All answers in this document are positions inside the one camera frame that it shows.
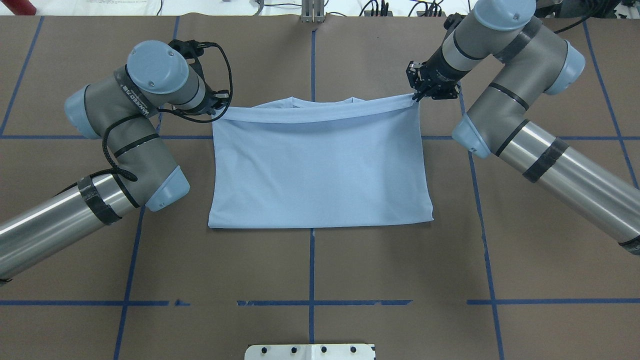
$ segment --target blue tape line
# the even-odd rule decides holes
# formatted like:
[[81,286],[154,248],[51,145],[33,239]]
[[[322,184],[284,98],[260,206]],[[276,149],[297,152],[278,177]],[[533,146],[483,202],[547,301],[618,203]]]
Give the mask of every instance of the blue tape line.
[[317,306],[407,306],[413,300],[316,300]]
[[136,239],[133,243],[133,251],[131,254],[131,264],[129,265],[129,276],[127,277],[127,289],[124,293],[124,302],[122,312],[120,313],[120,326],[118,327],[118,337],[116,338],[116,347],[113,351],[113,360],[118,360],[120,356],[120,345],[122,344],[122,335],[124,334],[124,325],[127,321],[127,302],[131,296],[131,285],[133,283],[133,273],[136,269],[136,258],[138,257],[138,247],[140,246],[140,236],[142,235],[142,218],[145,216],[145,206],[140,208],[140,216],[138,217],[138,227],[136,228]]
[[453,140],[452,136],[422,136],[423,140]]
[[[460,86],[460,110],[462,111],[462,115],[465,114],[465,98],[462,95],[462,84],[458,82]],[[491,271],[491,260],[489,258],[489,246],[486,243],[486,231],[484,230],[484,217],[482,214],[482,204],[480,202],[480,191],[478,189],[478,182],[476,177],[476,165],[474,163],[473,155],[471,152],[468,152],[469,156],[469,166],[471,168],[471,180],[474,185],[474,194],[476,196],[476,210],[478,212],[478,217],[480,218],[480,228],[482,231],[482,243],[484,246],[484,265],[486,268],[486,278],[489,282],[489,296],[491,296],[491,300],[495,300],[495,291],[493,289],[493,275]],[[495,339],[498,345],[498,355],[500,360],[504,360],[504,349],[502,346],[502,333],[500,332],[500,319],[498,317],[498,307],[495,304],[492,304],[492,313],[493,313],[493,327],[495,328]]]
[[618,136],[558,136],[562,140],[619,140]]
[[640,304],[639,298],[467,300],[467,305]]
[[0,300],[0,306],[122,306],[124,301]]
[[189,304],[188,302],[184,302],[180,299],[176,300],[173,305],[174,306],[191,306],[191,304]]
[[316,301],[316,230],[311,228],[309,234],[309,343],[313,344],[314,334],[314,318]]
[[2,125],[0,125],[0,135],[4,133],[4,128],[6,127],[6,123],[9,121],[9,115],[11,114],[11,108],[13,107],[13,102],[15,101],[15,97],[18,95],[18,89],[20,88],[20,84],[22,83],[24,72],[27,70],[29,59],[31,59],[31,54],[33,53],[33,48],[36,46],[36,41],[38,40],[40,29],[42,29],[43,21],[44,21],[44,16],[40,17],[40,22],[38,22],[38,27],[36,28],[36,33],[33,35],[33,39],[31,40],[31,46],[29,46],[29,51],[27,52],[27,57],[24,59],[24,63],[22,64],[22,70],[20,70],[18,81],[16,81],[15,83],[15,88],[13,88],[13,94],[11,95],[11,99],[9,100],[9,105],[6,108],[6,113],[4,113],[4,119],[2,121]]
[[311,101],[316,101],[316,31],[311,31]]
[[169,306],[168,301],[0,300],[0,306]]
[[600,67],[598,66],[598,60],[596,59],[596,54],[593,51],[593,45],[591,44],[591,37],[589,36],[589,28],[587,27],[586,21],[582,23],[582,28],[584,28],[584,34],[587,38],[587,45],[589,46],[589,52],[591,53],[591,60],[593,61],[593,66],[596,70],[596,75],[598,76],[598,81],[600,82],[600,87],[602,88],[604,99],[607,102],[607,107],[609,108],[609,114],[611,114],[611,120],[613,121],[613,126],[616,128],[616,134],[618,135],[618,140],[620,141],[620,147],[622,148],[622,153],[624,154],[625,161],[627,162],[627,167],[629,169],[629,174],[631,175],[631,180],[633,181],[635,188],[638,188],[636,173],[634,172],[634,168],[631,165],[631,160],[629,159],[629,154],[627,153],[627,147],[625,146],[625,142],[624,140],[622,140],[622,133],[620,132],[620,126],[618,125],[616,114],[613,112],[613,107],[611,106],[611,101],[609,100],[609,93],[607,92],[607,88],[604,85],[604,80],[602,79],[602,75],[600,73]]
[[18,140],[90,140],[82,135],[2,135],[0,138]]
[[127,301],[127,306],[169,306],[168,301]]
[[238,300],[238,306],[407,306],[413,300]]
[[178,26],[180,26],[180,16],[175,17],[175,25],[173,26],[173,38],[178,38]]
[[465,107],[465,97],[462,95],[462,82],[458,82],[458,86],[460,86],[460,94],[458,94],[458,99],[460,100],[460,110],[462,110],[462,116],[465,116],[467,110]]

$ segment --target metal tube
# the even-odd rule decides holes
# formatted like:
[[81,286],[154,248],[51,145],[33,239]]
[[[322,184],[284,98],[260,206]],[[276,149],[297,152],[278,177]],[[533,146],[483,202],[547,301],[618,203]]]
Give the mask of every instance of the metal tube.
[[[134,209],[112,175],[97,176],[93,183],[117,215],[122,217]],[[0,286],[103,225],[78,187],[0,224]]]
[[499,158],[522,174],[531,173],[530,169],[538,166],[540,176],[536,183],[631,253],[640,255],[637,249],[626,246],[637,242],[640,236],[640,191],[572,147],[549,161],[553,158],[549,149],[554,142],[558,144],[561,140],[528,122],[499,153]]

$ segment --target black electrical tape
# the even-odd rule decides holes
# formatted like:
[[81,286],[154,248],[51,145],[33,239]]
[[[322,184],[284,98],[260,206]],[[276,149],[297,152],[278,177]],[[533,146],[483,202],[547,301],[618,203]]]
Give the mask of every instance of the black electrical tape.
[[467,53],[465,53],[465,51],[463,49],[460,48],[460,45],[458,45],[458,41],[456,40],[456,32],[453,32],[453,44],[456,46],[456,49],[458,50],[458,52],[460,52],[460,54],[464,55],[464,57],[471,59],[471,60],[482,60],[483,58],[476,58],[475,56],[471,56]]
[[91,177],[85,176],[78,180],[78,190],[84,203],[104,225],[111,225],[121,219],[121,217],[113,211],[111,206],[104,203],[98,193],[98,189],[93,185]]
[[537,182],[547,170],[554,166],[556,161],[568,148],[569,145],[566,142],[560,140],[560,138],[556,138],[554,142],[551,143],[551,146],[540,155],[536,162],[533,163],[522,176],[526,177],[527,180],[532,183]]
[[136,209],[139,208],[140,205],[138,204],[136,199],[133,198],[131,193],[127,190],[127,187],[124,186],[124,183],[122,182],[122,179],[120,179],[120,175],[113,174],[113,178],[116,180],[116,184],[118,184],[118,187],[120,187],[120,189],[122,190],[122,193],[127,197],[127,200],[129,200],[131,205],[133,205],[134,208],[136,208]]
[[113,72],[113,77],[116,79],[118,86],[122,92],[127,96],[133,105],[135,105],[140,113],[149,119],[158,113],[156,107],[147,99],[142,90],[133,82],[129,73],[127,72],[127,66],[123,66]]
[[640,256],[640,236],[637,236],[633,240],[620,243],[620,246],[625,248],[625,250],[629,251],[631,254]]
[[527,119],[524,119],[520,123],[520,125],[518,125],[518,127],[516,127],[516,129],[509,135],[509,137],[507,137],[507,139],[502,143],[502,145],[500,145],[498,150],[495,152],[495,155],[500,156],[500,154],[502,154],[502,152],[504,151],[504,148],[507,147],[507,145],[509,145],[509,143],[513,140],[513,138],[516,137],[516,135],[520,132],[520,130],[522,130],[522,128],[525,127],[525,125],[527,125],[528,123],[529,121]]
[[525,111],[529,109],[529,104],[527,104],[527,102],[524,101],[523,98],[521,98],[520,96],[518,96],[518,94],[512,92],[511,90],[507,89],[506,87],[496,83],[490,83],[489,87],[492,87],[500,92],[505,93],[507,96],[515,100],[518,104],[520,104]]
[[121,156],[125,152],[133,149],[134,147],[140,146],[140,145],[144,144],[147,141],[150,141],[150,140],[153,140],[153,139],[157,139],[159,137],[160,137],[160,135],[154,133],[154,134],[151,134],[151,135],[147,135],[147,136],[145,136],[143,138],[137,139],[136,141],[130,143],[129,145],[125,145],[120,150],[114,152],[113,156],[118,158],[119,156]]
[[538,34],[542,28],[542,21],[537,17],[532,17],[531,21],[522,28],[521,32],[516,36],[504,49],[500,50],[497,54],[493,55],[498,61],[506,64],[513,60],[520,51],[524,49],[529,42]]

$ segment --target light blue t-shirt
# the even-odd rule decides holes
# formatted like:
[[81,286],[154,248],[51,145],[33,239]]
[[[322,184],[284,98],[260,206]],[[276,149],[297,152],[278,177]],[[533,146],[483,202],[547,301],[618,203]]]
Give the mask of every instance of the light blue t-shirt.
[[213,122],[212,228],[433,220],[412,95],[229,108]]

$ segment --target metal bracket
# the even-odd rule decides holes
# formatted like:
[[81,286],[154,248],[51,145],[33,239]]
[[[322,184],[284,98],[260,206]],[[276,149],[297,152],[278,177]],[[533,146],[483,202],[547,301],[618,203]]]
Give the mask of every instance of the metal bracket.
[[302,0],[302,22],[324,22],[324,0]]
[[244,360],[375,360],[370,344],[252,345]]

